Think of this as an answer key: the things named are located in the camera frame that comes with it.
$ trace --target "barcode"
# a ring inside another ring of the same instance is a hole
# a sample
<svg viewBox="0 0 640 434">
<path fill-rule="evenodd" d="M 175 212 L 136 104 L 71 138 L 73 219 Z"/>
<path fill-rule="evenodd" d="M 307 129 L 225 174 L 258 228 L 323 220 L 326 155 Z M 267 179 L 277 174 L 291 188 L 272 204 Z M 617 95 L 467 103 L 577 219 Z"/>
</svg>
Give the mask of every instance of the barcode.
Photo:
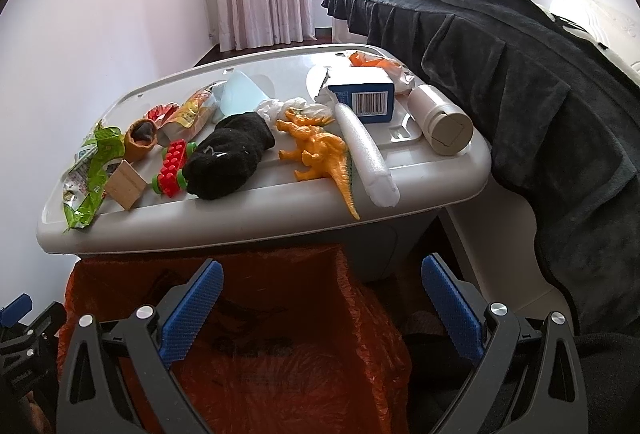
<svg viewBox="0 0 640 434">
<path fill-rule="evenodd" d="M 352 92 L 351 108 L 356 116 L 383 116 L 386 97 L 386 92 Z"/>
</svg>

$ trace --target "blue box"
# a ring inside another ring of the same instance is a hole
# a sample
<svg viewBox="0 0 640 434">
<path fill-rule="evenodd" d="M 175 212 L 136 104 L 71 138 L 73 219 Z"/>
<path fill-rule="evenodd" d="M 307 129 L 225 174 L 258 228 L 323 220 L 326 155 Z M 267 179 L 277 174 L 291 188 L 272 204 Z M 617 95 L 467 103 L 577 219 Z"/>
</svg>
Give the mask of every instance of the blue box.
<svg viewBox="0 0 640 434">
<path fill-rule="evenodd" d="M 332 67 L 323 86 L 363 123 L 385 123 L 394 115 L 396 88 L 380 67 Z"/>
</svg>

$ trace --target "orange dinosaur toy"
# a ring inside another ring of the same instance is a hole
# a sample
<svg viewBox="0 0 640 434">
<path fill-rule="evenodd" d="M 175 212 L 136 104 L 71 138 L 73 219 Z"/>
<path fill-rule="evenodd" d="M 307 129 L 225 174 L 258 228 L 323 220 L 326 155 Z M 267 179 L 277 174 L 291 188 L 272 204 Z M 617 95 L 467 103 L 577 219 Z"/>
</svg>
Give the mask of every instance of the orange dinosaur toy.
<svg viewBox="0 0 640 434">
<path fill-rule="evenodd" d="M 340 136 L 322 130 L 334 119 L 328 116 L 309 118 L 293 109 L 284 114 L 289 121 L 277 120 L 276 128 L 296 140 L 296 149 L 290 152 L 281 150 L 278 153 L 280 159 L 302 161 L 303 165 L 310 167 L 307 172 L 294 172 L 298 181 L 332 178 L 352 216 L 359 220 L 351 192 L 347 143 Z"/>
</svg>

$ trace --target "light blue plastic object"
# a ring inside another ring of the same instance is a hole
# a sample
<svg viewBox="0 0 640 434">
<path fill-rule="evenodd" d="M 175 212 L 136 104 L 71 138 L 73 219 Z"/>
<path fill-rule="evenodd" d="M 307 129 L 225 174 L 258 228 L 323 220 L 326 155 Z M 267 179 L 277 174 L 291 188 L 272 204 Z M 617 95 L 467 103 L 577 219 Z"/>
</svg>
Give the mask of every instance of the light blue plastic object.
<svg viewBox="0 0 640 434">
<path fill-rule="evenodd" d="M 422 261 L 420 274 L 458 354 L 477 366 L 484 354 L 482 324 L 433 255 Z"/>
<path fill-rule="evenodd" d="M 27 293 L 23 293 L 6 308 L 0 310 L 0 326 L 12 328 L 33 309 L 33 302 Z"/>
<path fill-rule="evenodd" d="M 269 99 L 247 75 L 239 70 L 232 72 L 228 78 L 220 99 L 220 112 L 223 115 L 251 112 L 261 101 Z"/>
<path fill-rule="evenodd" d="M 167 369 L 173 362 L 184 360 L 187 356 L 193 340 L 222 292 L 224 279 L 222 266 L 213 261 L 164 323 L 158 354 Z"/>
</svg>

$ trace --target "silver bolt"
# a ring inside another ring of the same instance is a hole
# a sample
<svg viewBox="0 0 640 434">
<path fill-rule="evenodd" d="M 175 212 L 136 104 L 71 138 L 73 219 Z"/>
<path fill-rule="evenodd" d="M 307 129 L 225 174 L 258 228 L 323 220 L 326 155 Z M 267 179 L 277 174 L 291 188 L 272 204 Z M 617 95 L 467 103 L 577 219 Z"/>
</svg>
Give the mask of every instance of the silver bolt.
<svg viewBox="0 0 640 434">
<path fill-rule="evenodd" d="M 78 321 L 78 325 L 81 328 L 85 328 L 94 323 L 94 318 L 91 315 L 82 315 Z"/>
<path fill-rule="evenodd" d="M 562 313 L 558 313 L 557 311 L 551 313 L 551 319 L 559 326 L 564 324 L 564 315 L 562 315 Z"/>
<path fill-rule="evenodd" d="M 493 304 L 491 304 L 491 312 L 494 315 L 498 315 L 499 317 L 503 317 L 507 314 L 507 306 L 505 306 L 504 304 L 500 304 L 499 302 L 494 302 Z"/>
<path fill-rule="evenodd" d="M 154 309 L 151 306 L 142 306 L 142 308 L 136 309 L 136 316 L 139 319 L 148 319 L 154 314 Z"/>
</svg>

